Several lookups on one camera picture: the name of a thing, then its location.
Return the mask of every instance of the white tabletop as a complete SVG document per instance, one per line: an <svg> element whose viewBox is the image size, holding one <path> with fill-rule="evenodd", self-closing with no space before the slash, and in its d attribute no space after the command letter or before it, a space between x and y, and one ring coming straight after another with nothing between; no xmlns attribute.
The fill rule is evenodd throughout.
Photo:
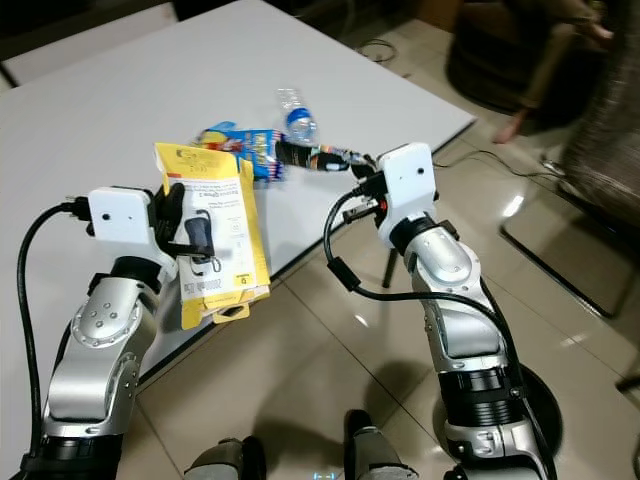
<svg viewBox="0 0 640 480"><path fill-rule="evenodd" d="M160 174L154 142L188 142L222 120L246 128L278 126L274 92L288 85L301 89L322 142L374 155L410 141L435 150L473 121L257 0L200 15L0 96L2 477L15 473L28 444L15 266L29 224L65 195L105 185L155 189ZM258 193L272 273L320 239L330 205L353 185L348 173L289 173L286 184ZM64 326L93 274L110 269L84 228L60 215L40 231L29 254L43 395ZM145 370L196 332L180 331L178 310L168 311Z"/></svg>

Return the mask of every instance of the beige tile floor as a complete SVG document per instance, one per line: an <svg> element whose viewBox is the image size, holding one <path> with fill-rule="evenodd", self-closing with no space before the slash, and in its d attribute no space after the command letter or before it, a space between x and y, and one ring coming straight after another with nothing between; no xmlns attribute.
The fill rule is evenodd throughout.
<svg viewBox="0 0 640 480"><path fill-rule="evenodd" d="M480 119L436 155L439 163L487 149L513 168L533 171L539 152L566 138L569 128L492 145L490 136L505 117L448 86L447 33L411 21L382 37L400 53L387 68ZM632 479L640 395L626 398L614 383L639 363L640 288L634 288L619 320L607 323L585 309L497 233L516 195L535 197L548 185L476 157L437 170L439 213L480 255L521 359L560 402L560 478ZM370 222L343 229L335 250L365 282L380 284L386 251ZM409 288L400 269L391 288ZM180 478L218 440L251 433L267 445L271 479L340 474L343 415L366 408L405 462L424 479L441 479L453 462L435 440L437 377L421 317L415 303L380 304L348 294L314 250L249 319L217 330L144 388L119 478Z"/></svg>

